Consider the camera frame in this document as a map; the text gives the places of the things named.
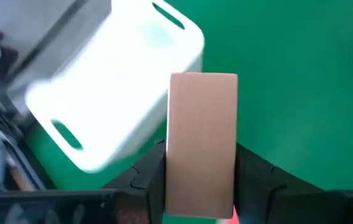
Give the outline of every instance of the white plastic container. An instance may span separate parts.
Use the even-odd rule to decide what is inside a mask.
[[[184,29],[157,12],[153,3]],[[172,72],[200,72],[200,29],[162,0],[113,0],[93,38],[51,80],[33,83],[27,106],[62,151],[85,172],[128,156],[165,119]],[[52,121],[81,143],[71,147]]]

